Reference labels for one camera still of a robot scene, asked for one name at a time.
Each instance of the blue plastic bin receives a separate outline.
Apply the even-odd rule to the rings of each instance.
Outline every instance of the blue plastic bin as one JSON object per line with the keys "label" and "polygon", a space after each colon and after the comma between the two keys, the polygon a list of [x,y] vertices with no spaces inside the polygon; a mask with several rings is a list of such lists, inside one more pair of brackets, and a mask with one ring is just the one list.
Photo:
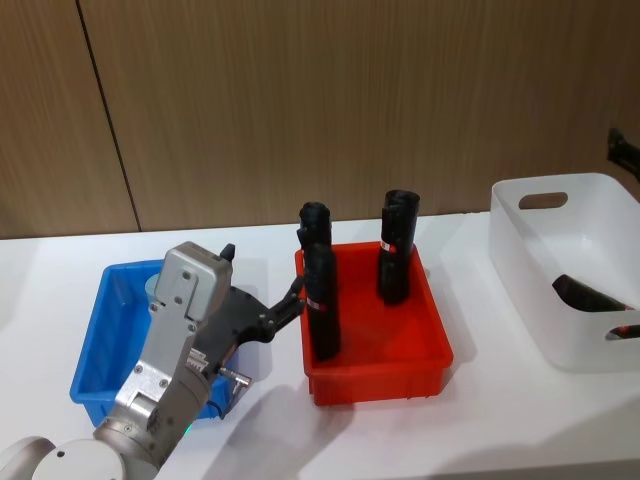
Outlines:
{"label": "blue plastic bin", "polygon": [[[102,274],[70,391],[96,427],[140,358],[151,322],[144,284],[161,269],[162,260],[150,260],[111,265]],[[223,411],[227,408],[231,385],[226,378],[215,380],[210,399]],[[217,416],[217,410],[207,406],[198,418]]]}

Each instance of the bin handle hole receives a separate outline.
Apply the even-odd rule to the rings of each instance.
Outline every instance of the bin handle hole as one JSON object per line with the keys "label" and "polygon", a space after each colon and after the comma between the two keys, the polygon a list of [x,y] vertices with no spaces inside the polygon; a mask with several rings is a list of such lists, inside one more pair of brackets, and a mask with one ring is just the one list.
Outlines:
{"label": "bin handle hole", "polygon": [[520,210],[560,208],[567,203],[567,200],[569,200],[569,196],[564,192],[535,193],[522,197],[518,208]]}
{"label": "bin handle hole", "polygon": [[620,327],[612,328],[604,338],[608,341],[640,338],[640,325],[621,325]]}

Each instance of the black clip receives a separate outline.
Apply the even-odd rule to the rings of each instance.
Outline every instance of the black clip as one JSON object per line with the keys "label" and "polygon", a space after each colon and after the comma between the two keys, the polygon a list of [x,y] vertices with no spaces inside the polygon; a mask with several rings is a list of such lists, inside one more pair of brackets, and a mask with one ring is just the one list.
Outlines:
{"label": "black clip", "polygon": [[607,160],[632,173],[640,182],[640,148],[628,143],[617,128],[609,129]]}

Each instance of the white table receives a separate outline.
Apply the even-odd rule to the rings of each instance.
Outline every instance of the white table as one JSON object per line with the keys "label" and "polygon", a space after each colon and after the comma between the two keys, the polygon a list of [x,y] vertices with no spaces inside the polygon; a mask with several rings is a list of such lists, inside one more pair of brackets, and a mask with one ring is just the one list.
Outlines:
{"label": "white table", "polygon": [[[242,371],[261,380],[224,421],[196,422],[158,479],[637,478],[640,373],[576,375],[544,360],[487,255],[488,220],[418,222],[455,354],[440,396],[315,407],[295,321],[271,345],[243,347]],[[272,304],[294,277],[295,229],[0,242],[0,450],[34,434],[58,444],[91,435],[68,391],[107,265],[161,258],[185,240],[213,251],[232,242],[233,283]],[[333,224],[335,243],[379,232],[373,220]],[[572,466],[538,468],[559,465]],[[514,469],[527,470],[466,475]]]}

